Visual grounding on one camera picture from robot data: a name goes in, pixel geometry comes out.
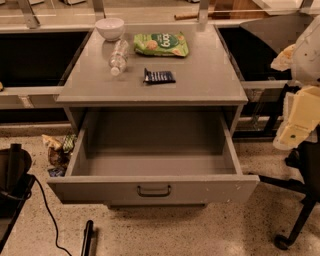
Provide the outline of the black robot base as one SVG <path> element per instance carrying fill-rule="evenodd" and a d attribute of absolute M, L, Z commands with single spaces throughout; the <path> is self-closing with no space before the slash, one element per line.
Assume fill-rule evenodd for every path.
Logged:
<path fill-rule="evenodd" d="M 21 144 L 0 150 L 0 252 L 31 191 L 33 180 L 27 174 L 31 163 L 30 154 Z"/>

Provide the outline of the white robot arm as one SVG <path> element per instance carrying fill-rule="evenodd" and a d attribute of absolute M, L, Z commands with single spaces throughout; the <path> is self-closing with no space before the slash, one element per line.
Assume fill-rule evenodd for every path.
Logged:
<path fill-rule="evenodd" d="M 271 68 L 290 69 L 292 80 L 302 85 L 296 93 L 285 94 L 283 122 L 273 141 L 277 149 L 294 149 L 320 124 L 320 16 L 272 61 Z"/>

